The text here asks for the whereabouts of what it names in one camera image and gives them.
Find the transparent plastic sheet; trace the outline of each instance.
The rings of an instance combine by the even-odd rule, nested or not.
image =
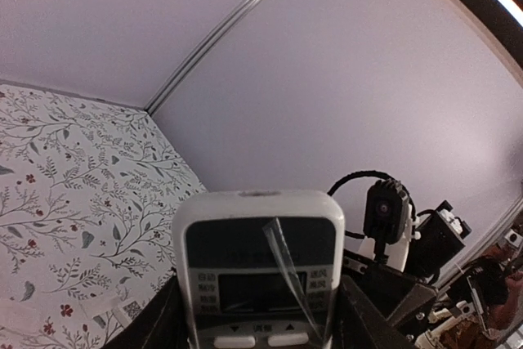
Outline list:
[[[263,227],[263,231],[265,232],[265,236],[270,245],[270,250],[275,257],[279,271],[285,279],[285,283],[296,298],[298,305],[315,332],[315,337],[313,337],[313,339],[311,338],[309,344],[322,347],[326,341],[324,329],[315,322],[315,318],[309,308],[305,293],[303,292],[302,283],[297,275],[293,259],[291,258],[287,243],[285,242],[284,233],[281,229],[279,219],[276,217],[274,220],[269,222]]]

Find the remote display screen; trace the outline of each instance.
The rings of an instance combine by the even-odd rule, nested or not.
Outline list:
[[[297,273],[305,291],[306,273]],[[265,313],[299,310],[281,274],[219,275],[222,313]]]

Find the cable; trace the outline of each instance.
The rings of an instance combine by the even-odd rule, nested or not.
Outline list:
[[[436,210],[434,210],[432,208],[428,208],[427,210],[423,210],[422,212],[419,212],[418,217],[426,216],[427,214],[434,214],[435,212],[436,212]]]
[[[348,230],[345,231],[345,236],[351,237],[352,239],[358,239],[358,240],[363,240],[365,238],[365,235],[362,235],[361,233],[354,233],[354,232],[350,232]]]
[[[432,276],[431,280],[428,281],[429,285],[433,285],[437,282],[437,280],[440,278],[441,270],[438,269],[436,273]]]
[[[382,179],[382,180],[395,180],[395,178],[392,177],[391,175],[389,175],[388,173],[380,172],[380,171],[358,171],[358,172],[353,172],[353,173],[349,173],[348,175],[342,177],[340,180],[336,181],[334,183],[334,185],[332,187],[330,187],[330,190],[329,190],[329,192],[327,192],[327,194],[329,196],[333,196],[334,193],[341,186],[345,185],[346,183],[348,183],[351,180],[360,179],[362,177],[377,177],[378,179]],[[412,197],[410,196],[410,193],[409,193],[409,190],[407,190],[407,187],[405,187],[403,184],[401,186],[403,187],[403,189],[405,190],[405,192],[409,196],[409,203],[412,206],[412,218],[414,219],[416,217],[416,206],[414,205],[414,201],[412,200]]]

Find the floral wallpaper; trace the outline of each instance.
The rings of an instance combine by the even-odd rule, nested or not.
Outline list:
[[[0,86],[0,298],[42,316],[36,335],[0,327],[0,349],[102,347],[115,292],[144,306],[172,274],[178,204],[204,191],[143,111]]]

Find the remote button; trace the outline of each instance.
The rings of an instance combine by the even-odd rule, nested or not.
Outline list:
[[[214,338],[216,349],[250,349],[254,345],[256,345],[256,339],[253,336]]]
[[[269,337],[270,347],[291,347],[309,342],[307,333],[277,334]]]

